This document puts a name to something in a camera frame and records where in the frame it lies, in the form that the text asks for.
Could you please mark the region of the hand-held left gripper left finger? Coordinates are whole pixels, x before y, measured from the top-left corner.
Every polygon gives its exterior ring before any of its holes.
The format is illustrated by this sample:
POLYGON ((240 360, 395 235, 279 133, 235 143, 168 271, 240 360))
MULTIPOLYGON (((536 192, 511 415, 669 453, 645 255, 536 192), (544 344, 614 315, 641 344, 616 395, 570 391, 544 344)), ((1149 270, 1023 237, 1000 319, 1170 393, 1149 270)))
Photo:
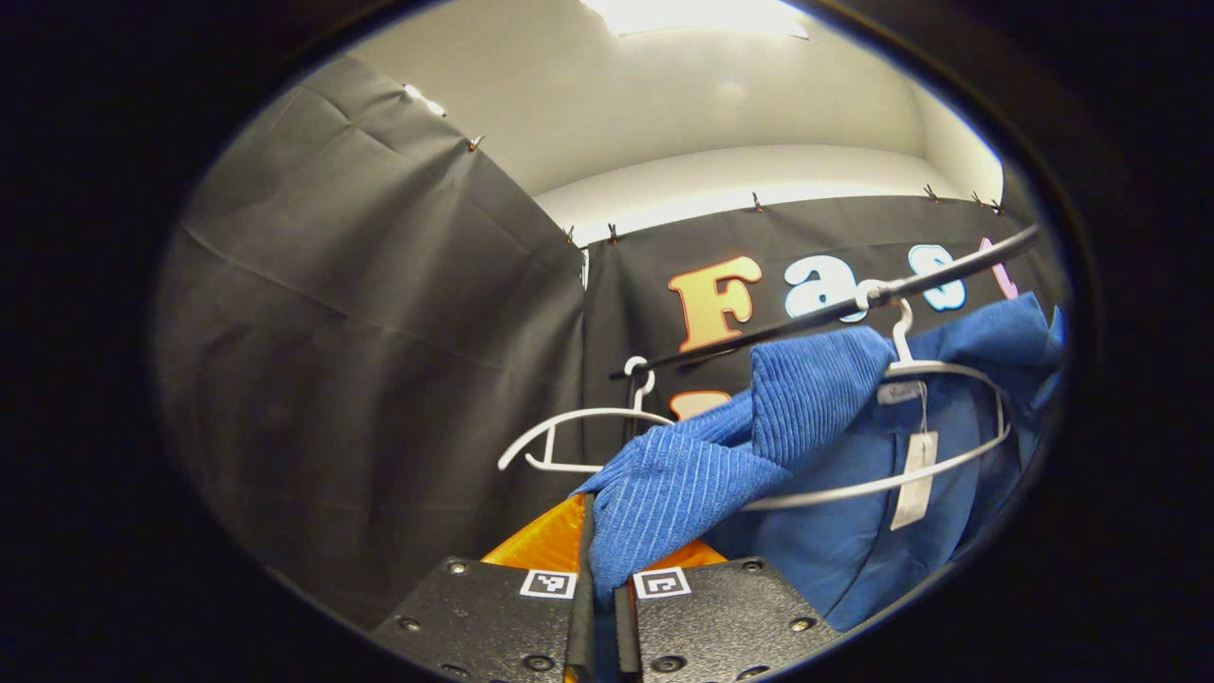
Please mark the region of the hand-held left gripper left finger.
POLYGON ((592 502, 560 502, 480 560, 439 560, 371 639, 447 682, 590 682, 592 502))

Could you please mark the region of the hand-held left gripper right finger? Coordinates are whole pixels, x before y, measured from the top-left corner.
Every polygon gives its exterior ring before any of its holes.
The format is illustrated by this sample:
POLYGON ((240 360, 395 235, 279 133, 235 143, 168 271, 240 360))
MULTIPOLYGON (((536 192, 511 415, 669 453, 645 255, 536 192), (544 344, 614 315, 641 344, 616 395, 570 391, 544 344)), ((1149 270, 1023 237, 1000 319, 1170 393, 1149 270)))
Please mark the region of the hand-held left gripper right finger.
POLYGON ((772 562, 690 543, 613 594, 623 682, 764 682, 836 648, 843 633, 772 562))

